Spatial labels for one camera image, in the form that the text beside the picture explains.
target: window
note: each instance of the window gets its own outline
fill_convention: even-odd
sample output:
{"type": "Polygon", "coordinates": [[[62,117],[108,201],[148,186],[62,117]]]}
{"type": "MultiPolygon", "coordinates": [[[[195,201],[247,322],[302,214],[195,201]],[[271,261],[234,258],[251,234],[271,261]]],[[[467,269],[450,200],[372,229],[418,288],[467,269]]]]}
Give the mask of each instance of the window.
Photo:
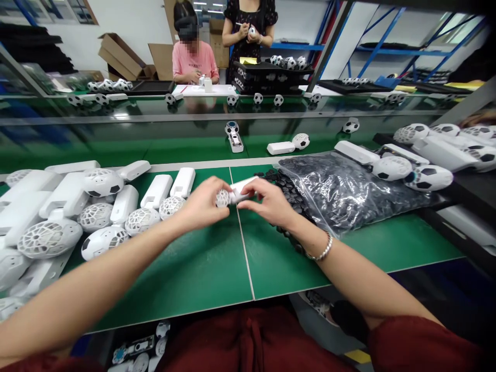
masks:
{"type": "Polygon", "coordinates": [[[28,24],[98,24],[87,0],[0,0],[0,21],[28,24]]]}
{"type": "MultiPolygon", "coordinates": [[[[439,25],[435,30],[431,33],[430,36],[434,35],[434,33],[442,27],[444,22],[451,16],[451,13],[445,13],[441,18],[439,25]]],[[[434,44],[459,44],[463,41],[463,39],[473,31],[473,29],[482,21],[484,17],[482,16],[474,16],[470,14],[464,13],[456,13],[451,20],[443,27],[442,30],[439,31],[439,35],[441,37],[437,39],[434,44]],[[463,23],[461,26],[456,27],[454,30],[450,31],[456,25],[463,23]]]]}

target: woman's left hand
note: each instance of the woman's left hand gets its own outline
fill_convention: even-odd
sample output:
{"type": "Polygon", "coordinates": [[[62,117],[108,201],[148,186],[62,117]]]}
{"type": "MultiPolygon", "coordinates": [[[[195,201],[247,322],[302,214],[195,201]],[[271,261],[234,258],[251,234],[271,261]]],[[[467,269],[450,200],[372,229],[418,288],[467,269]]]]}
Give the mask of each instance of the woman's left hand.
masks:
{"type": "Polygon", "coordinates": [[[203,181],[172,218],[180,221],[185,232],[199,230],[223,220],[229,216],[229,208],[218,208],[215,205],[217,193],[221,189],[232,191],[231,187],[220,178],[210,177],[203,181]]]}
{"type": "Polygon", "coordinates": [[[248,36],[246,42],[251,44],[251,43],[258,43],[260,41],[260,33],[257,31],[255,26],[251,25],[250,29],[253,28],[255,30],[255,33],[252,34],[250,31],[248,31],[248,36]]]}

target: red clothing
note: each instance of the red clothing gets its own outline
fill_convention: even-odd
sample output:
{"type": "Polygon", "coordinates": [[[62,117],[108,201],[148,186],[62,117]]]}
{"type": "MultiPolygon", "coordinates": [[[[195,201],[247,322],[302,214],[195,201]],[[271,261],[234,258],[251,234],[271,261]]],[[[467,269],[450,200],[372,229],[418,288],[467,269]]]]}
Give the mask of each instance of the red clothing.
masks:
{"type": "MultiPolygon", "coordinates": [[[[423,318],[395,317],[369,337],[376,372],[476,370],[482,351],[423,318]]],[[[156,372],[356,371],[322,349],[283,307],[227,312],[197,321],[167,344],[156,372]]],[[[1,372],[104,371],[84,360],[30,358],[1,372]]]]}
{"type": "Polygon", "coordinates": [[[172,71],[176,75],[186,75],[192,71],[198,70],[202,75],[211,78],[219,77],[219,70],[215,63],[212,47],[200,41],[200,48],[197,54],[191,54],[188,46],[182,42],[174,44],[172,51],[172,71]]]}

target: woman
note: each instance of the woman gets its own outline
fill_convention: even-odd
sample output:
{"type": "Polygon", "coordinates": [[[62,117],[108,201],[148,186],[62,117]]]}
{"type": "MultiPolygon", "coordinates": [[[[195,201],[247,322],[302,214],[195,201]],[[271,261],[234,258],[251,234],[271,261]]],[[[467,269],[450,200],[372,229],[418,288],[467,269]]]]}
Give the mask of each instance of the woman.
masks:
{"type": "Polygon", "coordinates": [[[198,84],[205,75],[213,84],[219,83],[219,71],[212,48],[198,38],[198,19],[189,1],[174,5],[174,28],[180,42],[174,44],[172,70],[176,84],[198,84]]]}
{"type": "Polygon", "coordinates": [[[275,0],[229,0],[224,16],[222,43],[227,48],[234,45],[229,59],[229,82],[235,77],[235,61],[239,62],[240,57],[260,61],[260,46],[270,48],[278,15],[275,0]],[[248,33],[251,26],[255,27],[254,35],[248,33]]]}
{"type": "MultiPolygon", "coordinates": [[[[228,217],[229,208],[215,206],[220,189],[231,191],[216,177],[204,181],[171,218],[80,265],[0,323],[2,372],[103,371],[97,363],[53,355],[90,330],[170,243],[228,217]]],[[[375,370],[477,370],[481,350],[448,331],[390,276],[293,211],[277,186],[256,179],[241,193],[255,192],[262,203],[245,200],[238,209],[289,231],[311,259],[317,258],[324,274],[363,315],[375,370]]],[[[356,371],[321,349],[279,306],[228,309],[182,329],[167,343],[155,371],[190,370],[356,371]]]]}

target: pink shirt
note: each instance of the pink shirt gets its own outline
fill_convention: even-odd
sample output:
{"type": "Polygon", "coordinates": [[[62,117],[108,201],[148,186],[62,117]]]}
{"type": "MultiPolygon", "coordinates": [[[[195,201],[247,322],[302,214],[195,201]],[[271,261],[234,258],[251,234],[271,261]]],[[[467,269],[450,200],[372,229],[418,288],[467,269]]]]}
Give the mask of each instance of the pink shirt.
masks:
{"type": "Polygon", "coordinates": [[[213,56],[212,47],[200,41],[200,48],[196,55],[188,52],[185,44],[177,42],[174,44],[174,50],[172,52],[172,71],[174,77],[177,75],[185,75],[194,70],[199,70],[201,74],[211,77],[218,78],[219,71],[217,69],[217,64],[215,63],[215,58],[213,56]]]}

